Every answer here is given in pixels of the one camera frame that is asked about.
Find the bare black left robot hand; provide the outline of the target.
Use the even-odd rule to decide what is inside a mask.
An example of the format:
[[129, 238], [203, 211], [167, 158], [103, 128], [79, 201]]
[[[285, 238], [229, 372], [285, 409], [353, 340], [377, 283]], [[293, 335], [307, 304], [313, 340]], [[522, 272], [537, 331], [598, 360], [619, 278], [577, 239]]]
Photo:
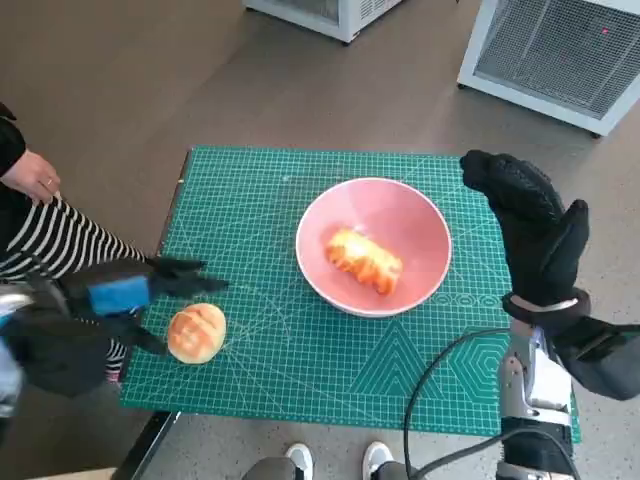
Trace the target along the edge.
[[58, 279], [71, 313], [93, 320], [107, 335], [151, 354], [168, 353], [166, 342], [134, 319], [135, 312], [160, 296], [190, 298], [223, 290], [229, 282], [202, 272], [204, 261], [169, 257], [121, 258]]

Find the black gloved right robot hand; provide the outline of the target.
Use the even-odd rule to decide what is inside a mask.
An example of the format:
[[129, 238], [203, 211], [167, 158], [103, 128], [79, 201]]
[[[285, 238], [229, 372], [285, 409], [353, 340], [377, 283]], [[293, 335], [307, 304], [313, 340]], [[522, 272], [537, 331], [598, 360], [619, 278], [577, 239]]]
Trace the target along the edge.
[[460, 166], [464, 185], [486, 197], [499, 222], [511, 291], [539, 307], [571, 299], [589, 239], [588, 204], [566, 207], [540, 169], [508, 154], [470, 150]]

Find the person's hand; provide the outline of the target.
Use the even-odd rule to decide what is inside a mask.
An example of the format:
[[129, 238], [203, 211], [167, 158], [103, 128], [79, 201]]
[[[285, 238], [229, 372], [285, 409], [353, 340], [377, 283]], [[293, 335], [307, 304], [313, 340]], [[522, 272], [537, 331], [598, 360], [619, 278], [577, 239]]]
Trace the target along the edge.
[[50, 203], [60, 198], [60, 178], [55, 168], [39, 154], [26, 149], [14, 165], [1, 177], [1, 183], [32, 201]]

